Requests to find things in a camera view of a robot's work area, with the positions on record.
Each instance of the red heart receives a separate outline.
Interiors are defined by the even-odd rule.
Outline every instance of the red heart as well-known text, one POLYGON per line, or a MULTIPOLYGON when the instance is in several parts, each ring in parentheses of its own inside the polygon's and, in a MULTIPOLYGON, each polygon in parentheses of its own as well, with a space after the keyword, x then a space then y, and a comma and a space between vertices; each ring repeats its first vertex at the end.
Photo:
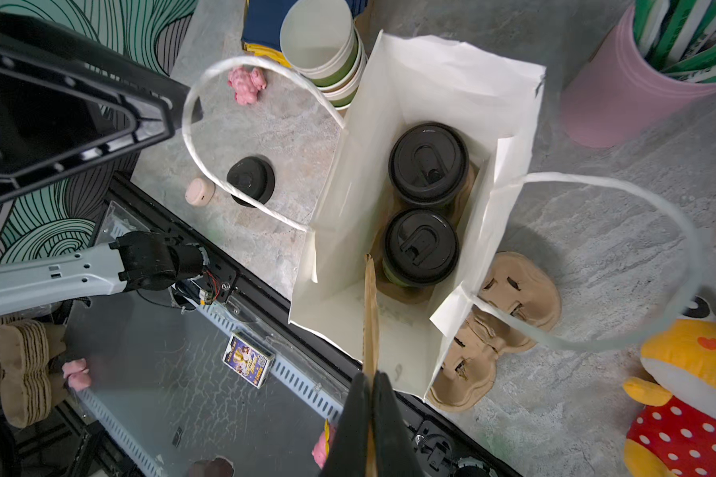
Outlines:
POLYGON ((698 342, 698 344, 699 344, 701 347, 704 347, 704 348, 706 348, 706 349, 710 349, 711 351, 713 351, 714 349, 716 349, 716 338, 700 337, 700 338, 697 339, 697 342, 698 342))

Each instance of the navy blue cloth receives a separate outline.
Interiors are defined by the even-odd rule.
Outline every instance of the navy blue cloth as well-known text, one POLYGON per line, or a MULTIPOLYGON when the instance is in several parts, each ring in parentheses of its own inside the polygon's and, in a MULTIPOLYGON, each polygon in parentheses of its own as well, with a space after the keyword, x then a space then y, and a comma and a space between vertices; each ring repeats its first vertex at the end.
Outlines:
MULTIPOLYGON (((244 22, 244 32, 241 41, 253 43, 281 51, 281 44, 278 43, 281 34, 281 25, 289 8, 295 5, 297 0, 249 0, 247 8, 247 20, 244 22)), ((346 0, 353 17, 358 16, 369 0, 346 0)))

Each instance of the white paper bag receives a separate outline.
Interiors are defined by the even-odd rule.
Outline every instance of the white paper bag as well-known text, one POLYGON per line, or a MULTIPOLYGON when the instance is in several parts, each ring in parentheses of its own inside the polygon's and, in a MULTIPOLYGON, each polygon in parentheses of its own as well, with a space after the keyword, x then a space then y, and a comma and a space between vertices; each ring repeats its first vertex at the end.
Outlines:
POLYGON ((380 201, 391 194, 387 166, 391 148, 407 129, 422 122, 435 121, 457 130, 467 145, 469 159, 479 169, 457 229, 461 242, 458 266, 435 286, 427 303, 402 304, 378 295, 379 368, 387 372, 395 389, 423 397, 473 304, 541 343, 594 350, 625 346, 666 329, 697 291, 699 242, 694 228, 676 207, 610 178, 526 175, 543 85, 543 66, 502 58, 467 43, 437 37, 404 40, 380 33, 346 120, 306 79, 276 63, 243 56, 213 65, 191 88, 184 108, 183 136, 197 165, 218 186, 306 232, 289 319, 361 359, 363 256, 381 226, 380 201), (196 154, 185 111, 193 110, 201 86, 242 64, 274 70, 313 92, 344 128, 308 225, 270 211, 219 180, 196 154), (476 297, 522 185, 547 180, 626 190, 673 217, 687 234, 689 279, 663 317, 643 328, 643 333, 575 343, 545 334, 476 297))

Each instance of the purple card pack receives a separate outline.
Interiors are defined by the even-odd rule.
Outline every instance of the purple card pack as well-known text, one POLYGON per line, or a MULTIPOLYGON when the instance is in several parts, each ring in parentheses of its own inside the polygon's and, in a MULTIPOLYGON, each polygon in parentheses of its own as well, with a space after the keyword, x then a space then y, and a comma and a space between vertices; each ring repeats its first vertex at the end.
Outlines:
POLYGON ((249 384, 259 388, 276 355, 253 344, 253 341, 240 334, 232 334, 223 353, 223 363, 233 369, 249 384))

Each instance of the marble table surface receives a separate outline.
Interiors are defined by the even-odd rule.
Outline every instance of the marble table surface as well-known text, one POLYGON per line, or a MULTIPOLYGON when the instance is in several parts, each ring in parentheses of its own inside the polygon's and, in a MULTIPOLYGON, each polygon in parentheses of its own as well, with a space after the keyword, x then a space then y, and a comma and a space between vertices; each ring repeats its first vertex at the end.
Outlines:
MULTIPOLYGON (((558 121, 563 86, 614 25, 623 0, 375 0, 372 33, 436 34, 547 66, 531 171, 622 178, 678 204, 706 254, 704 296, 716 306, 716 95, 610 149, 574 144, 558 121)), ((212 62, 240 53, 243 1, 203 0, 172 77, 191 84, 212 62)), ((268 75, 261 102, 238 106, 224 79, 201 93, 195 143, 219 176, 251 154, 269 158, 268 203, 307 221, 323 186, 338 128, 308 93, 268 75)), ((207 207, 184 200, 200 176, 178 136, 145 150, 133 181, 283 295, 291 297, 303 234, 219 191, 207 207)), ((637 198, 561 184, 527 186, 500 250, 523 253, 555 281, 571 339, 635 329, 656 313, 685 270, 676 226, 637 198)), ((498 360, 496 385, 473 409, 448 415, 523 475, 627 475, 625 433, 640 405, 621 390, 645 376, 638 347, 604 353, 536 346, 498 360)))

